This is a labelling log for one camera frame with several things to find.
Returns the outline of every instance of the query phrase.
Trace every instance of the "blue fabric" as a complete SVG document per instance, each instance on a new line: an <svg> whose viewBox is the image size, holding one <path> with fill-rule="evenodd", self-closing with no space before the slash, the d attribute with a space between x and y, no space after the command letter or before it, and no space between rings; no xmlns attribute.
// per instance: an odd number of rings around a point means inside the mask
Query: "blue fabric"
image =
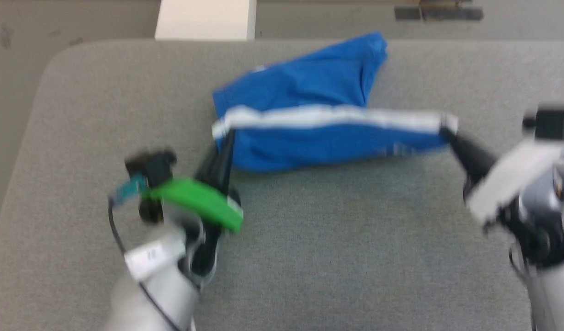
<svg viewBox="0 0 564 331"><path fill-rule="evenodd" d="M244 128L235 134L235 167L284 171L315 164L345 163L384 155L407 155L445 144L437 134L339 124L309 129Z"/></svg>
<svg viewBox="0 0 564 331"><path fill-rule="evenodd" d="M247 73L213 93L216 113L221 118L236 105L258 111L311 104L365 107L386 46L374 32Z"/></svg>

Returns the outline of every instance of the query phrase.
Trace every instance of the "gray floor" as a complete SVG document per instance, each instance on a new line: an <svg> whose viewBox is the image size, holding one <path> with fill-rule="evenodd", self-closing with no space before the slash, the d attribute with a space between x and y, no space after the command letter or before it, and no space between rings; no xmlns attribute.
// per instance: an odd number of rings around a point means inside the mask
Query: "gray floor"
<svg viewBox="0 0 564 331"><path fill-rule="evenodd" d="M564 39L564 0L475 0L480 23L396 22L392 5L259 4L257 38ZM74 44L152 38L153 0L0 0L0 205L47 62Z"/></svg>

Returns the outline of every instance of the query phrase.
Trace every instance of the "gray table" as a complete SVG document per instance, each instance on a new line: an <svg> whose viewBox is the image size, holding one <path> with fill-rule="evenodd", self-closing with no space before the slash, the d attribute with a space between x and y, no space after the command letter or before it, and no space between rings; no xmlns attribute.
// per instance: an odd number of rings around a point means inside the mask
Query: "gray table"
<svg viewBox="0 0 564 331"><path fill-rule="evenodd" d="M191 174L211 143L211 91L323 41L119 41L56 56L42 78L0 217L0 331L92 331L123 262L107 193L123 159L172 146ZM443 109L496 151L527 107L564 100L564 42L389 43L371 107ZM217 330L517 330L526 291L510 240L484 237L446 151L269 176L235 173L245 207L196 320ZM148 230L118 212L130 245Z"/></svg>

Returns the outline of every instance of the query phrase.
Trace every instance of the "green plastic part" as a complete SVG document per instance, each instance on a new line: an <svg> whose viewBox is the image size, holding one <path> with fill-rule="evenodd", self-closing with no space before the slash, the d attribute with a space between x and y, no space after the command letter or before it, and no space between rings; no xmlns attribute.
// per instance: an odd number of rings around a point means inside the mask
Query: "green plastic part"
<svg viewBox="0 0 564 331"><path fill-rule="evenodd" d="M238 232L243 223L240 206L211 186L191 178L174 178L141 194L178 205L200 215L206 222Z"/></svg>

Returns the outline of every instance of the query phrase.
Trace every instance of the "blue cloth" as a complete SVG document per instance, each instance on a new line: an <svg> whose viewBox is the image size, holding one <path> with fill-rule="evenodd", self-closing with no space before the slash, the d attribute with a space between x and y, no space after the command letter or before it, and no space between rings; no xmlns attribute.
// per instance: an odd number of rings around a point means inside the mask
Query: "blue cloth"
<svg viewBox="0 0 564 331"><path fill-rule="evenodd" d="M246 73L213 94L219 117L213 126L216 142L235 128L233 164L256 172L443 145L438 125L433 131L419 131L397 125L398 121L386 124L366 117L364 107L387 57L386 46L376 32ZM271 120L272 114L278 115L276 120Z"/></svg>
<svg viewBox="0 0 564 331"><path fill-rule="evenodd" d="M221 118L236 105L258 111L318 103L365 107L386 46L374 32L257 69L213 93L216 114Z"/></svg>

